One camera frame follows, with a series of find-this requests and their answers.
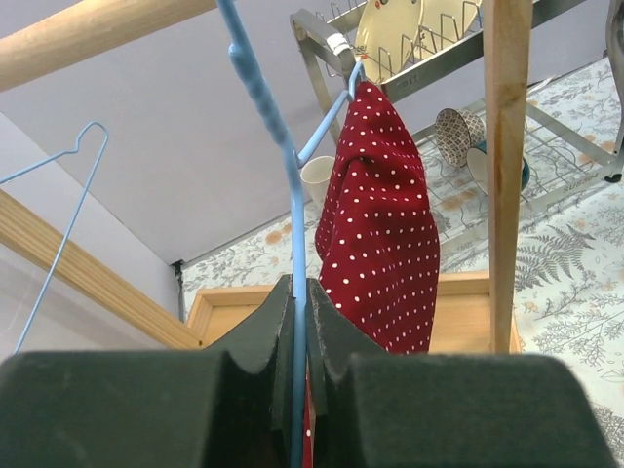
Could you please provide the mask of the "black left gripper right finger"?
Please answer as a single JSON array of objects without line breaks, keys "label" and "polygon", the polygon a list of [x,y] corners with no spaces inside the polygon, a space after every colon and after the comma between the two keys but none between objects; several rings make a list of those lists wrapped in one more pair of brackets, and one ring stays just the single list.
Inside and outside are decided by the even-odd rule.
[{"label": "black left gripper right finger", "polygon": [[584,390],[544,355],[393,355],[308,283],[316,467],[612,467]]}]

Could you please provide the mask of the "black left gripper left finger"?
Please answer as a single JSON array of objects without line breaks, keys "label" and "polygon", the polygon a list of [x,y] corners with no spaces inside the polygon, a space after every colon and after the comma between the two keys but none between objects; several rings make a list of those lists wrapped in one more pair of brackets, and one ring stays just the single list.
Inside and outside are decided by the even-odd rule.
[{"label": "black left gripper left finger", "polygon": [[5,467],[285,467],[292,281],[203,350],[26,352],[1,367]]}]

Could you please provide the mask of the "red polka dot skirt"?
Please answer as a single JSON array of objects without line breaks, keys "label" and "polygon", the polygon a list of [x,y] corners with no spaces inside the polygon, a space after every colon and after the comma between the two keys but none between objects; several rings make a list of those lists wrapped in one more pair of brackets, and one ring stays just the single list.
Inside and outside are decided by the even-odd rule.
[{"label": "red polka dot skirt", "polygon": [[387,358],[368,381],[388,409],[421,397],[418,354],[428,352],[436,311],[440,240],[418,149],[376,85],[362,81],[348,105],[315,234],[319,283],[334,308]]}]

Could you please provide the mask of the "light blue wire hanger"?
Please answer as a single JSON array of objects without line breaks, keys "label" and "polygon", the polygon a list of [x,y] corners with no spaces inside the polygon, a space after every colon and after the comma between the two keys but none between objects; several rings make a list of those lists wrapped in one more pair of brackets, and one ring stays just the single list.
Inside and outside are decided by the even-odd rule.
[{"label": "light blue wire hanger", "polygon": [[289,180],[292,216],[292,285],[295,302],[292,339],[292,419],[291,467],[303,465],[304,408],[306,390],[306,250],[304,231],[303,187],[299,170],[311,159],[322,138],[330,129],[332,120],[346,101],[355,95],[358,83],[366,78],[364,66],[355,61],[347,66],[350,72],[348,88],[341,92],[318,128],[301,150],[296,150],[289,128],[273,98],[257,62],[247,31],[232,1],[217,3],[232,38],[228,55],[239,78],[247,88],[255,108],[274,142],[279,146]]}]

